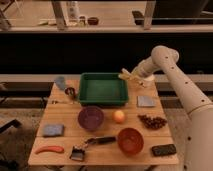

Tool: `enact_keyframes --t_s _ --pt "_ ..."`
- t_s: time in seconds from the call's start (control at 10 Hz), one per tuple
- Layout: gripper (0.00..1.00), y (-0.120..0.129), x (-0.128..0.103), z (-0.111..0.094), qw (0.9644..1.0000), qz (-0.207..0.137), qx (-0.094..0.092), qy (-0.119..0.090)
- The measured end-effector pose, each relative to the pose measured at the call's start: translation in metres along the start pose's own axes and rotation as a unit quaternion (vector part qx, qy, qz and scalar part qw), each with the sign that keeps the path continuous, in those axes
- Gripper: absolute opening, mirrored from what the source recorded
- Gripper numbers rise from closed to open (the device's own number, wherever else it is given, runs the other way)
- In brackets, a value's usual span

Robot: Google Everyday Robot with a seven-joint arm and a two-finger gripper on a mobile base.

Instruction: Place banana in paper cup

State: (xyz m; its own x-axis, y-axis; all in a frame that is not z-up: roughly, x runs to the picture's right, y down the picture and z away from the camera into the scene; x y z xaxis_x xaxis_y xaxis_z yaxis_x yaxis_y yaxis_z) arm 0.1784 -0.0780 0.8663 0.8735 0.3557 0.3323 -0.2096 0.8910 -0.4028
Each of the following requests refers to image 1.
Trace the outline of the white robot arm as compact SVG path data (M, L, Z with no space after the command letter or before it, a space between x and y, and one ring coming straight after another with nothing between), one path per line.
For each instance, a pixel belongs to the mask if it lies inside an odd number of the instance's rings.
M213 171L213 102L177 66L178 60L175 49L158 45L131 72L123 68L119 77L147 87L162 70L191 120L183 171Z

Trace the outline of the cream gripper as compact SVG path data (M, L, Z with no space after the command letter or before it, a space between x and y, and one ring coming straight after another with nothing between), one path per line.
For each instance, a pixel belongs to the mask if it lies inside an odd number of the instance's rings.
M137 82L143 81L143 79L137 74L136 69L133 69L130 73L127 69L122 68L122 73L123 74L118 74L118 77L122 80L130 80L131 79L132 81L137 81Z

